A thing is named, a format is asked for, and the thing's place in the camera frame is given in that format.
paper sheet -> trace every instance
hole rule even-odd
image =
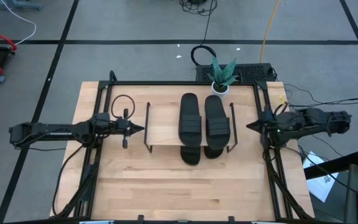
[[[310,151],[308,158],[313,161],[315,164],[320,164],[324,162],[320,157],[316,156],[316,154]],[[312,162],[310,162],[307,158],[303,161],[303,168],[314,166]],[[335,178],[338,176],[338,173],[332,174]],[[326,175],[323,177],[318,177],[314,179],[307,180],[309,192],[313,194],[316,198],[320,199],[320,201],[325,202],[329,192],[331,191],[335,180],[330,176]]]

potted plant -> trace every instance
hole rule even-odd
[[[212,65],[214,68],[214,74],[213,76],[208,74],[209,79],[212,81],[212,94],[218,95],[221,99],[223,99],[229,92],[229,85],[235,82],[238,77],[238,75],[233,75],[236,67],[236,60],[234,59],[222,70],[216,57],[212,57]]]

wooden tabletop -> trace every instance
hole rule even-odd
[[[97,87],[98,82],[82,84],[73,123],[91,117]],[[120,85],[112,88],[111,101],[117,95],[131,96],[136,105],[131,121],[144,126],[147,102],[153,106],[176,106],[187,92],[196,93],[200,107],[203,107],[203,99],[210,95],[211,87]],[[268,93],[272,108],[287,100],[281,82],[268,83]],[[228,216],[234,216],[236,221],[274,220],[260,134],[246,128],[258,118],[252,87],[230,86],[223,105],[227,107],[230,103],[233,103],[236,114],[238,145],[229,154],[224,151],[213,160],[207,159],[201,150],[197,166],[182,161],[179,146],[154,146],[150,154],[143,143],[144,132],[129,138],[128,149],[121,146],[122,136],[106,138],[91,218],[136,220],[138,215],[145,215],[146,220],[227,221]],[[125,98],[118,99],[114,104],[114,114],[122,114],[124,108],[131,112],[132,103]],[[65,159],[79,146],[78,142],[70,141]],[[288,147],[298,149],[296,141],[290,141]],[[84,154],[83,149],[63,171],[57,211],[66,205],[78,188]],[[289,191],[313,216],[299,155],[282,149],[282,161]],[[285,217],[278,188],[277,193],[281,216]]]

